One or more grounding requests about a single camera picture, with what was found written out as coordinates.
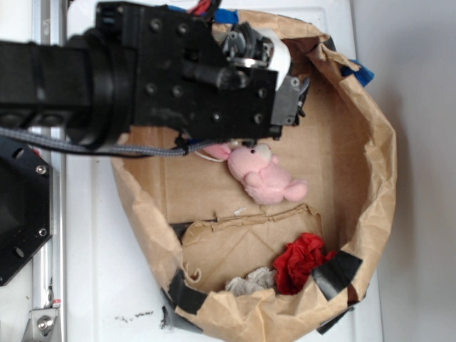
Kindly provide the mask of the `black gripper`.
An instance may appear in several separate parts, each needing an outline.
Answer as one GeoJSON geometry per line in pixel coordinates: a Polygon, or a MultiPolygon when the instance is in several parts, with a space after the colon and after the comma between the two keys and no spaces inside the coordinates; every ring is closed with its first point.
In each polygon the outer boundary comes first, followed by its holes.
{"type": "Polygon", "coordinates": [[[200,17],[122,1],[99,3],[95,26],[127,54],[131,126],[172,128],[192,139],[278,137],[274,45],[249,24],[217,41],[200,17]]]}

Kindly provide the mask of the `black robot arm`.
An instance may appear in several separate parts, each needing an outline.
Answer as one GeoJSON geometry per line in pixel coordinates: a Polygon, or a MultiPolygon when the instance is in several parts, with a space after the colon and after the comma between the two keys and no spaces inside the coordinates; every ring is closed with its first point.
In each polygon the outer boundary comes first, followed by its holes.
{"type": "Polygon", "coordinates": [[[277,72],[234,65],[205,17],[101,2],[64,46],[1,44],[1,125],[62,126],[92,150],[132,126],[192,139],[278,138],[277,72]]]}

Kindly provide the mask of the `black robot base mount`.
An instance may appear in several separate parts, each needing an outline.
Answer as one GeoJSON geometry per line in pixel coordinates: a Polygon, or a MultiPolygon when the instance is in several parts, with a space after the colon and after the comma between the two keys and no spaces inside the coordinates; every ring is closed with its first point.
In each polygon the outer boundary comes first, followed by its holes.
{"type": "Polygon", "coordinates": [[[1,137],[1,285],[51,237],[52,168],[26,144],[1,137]]]}

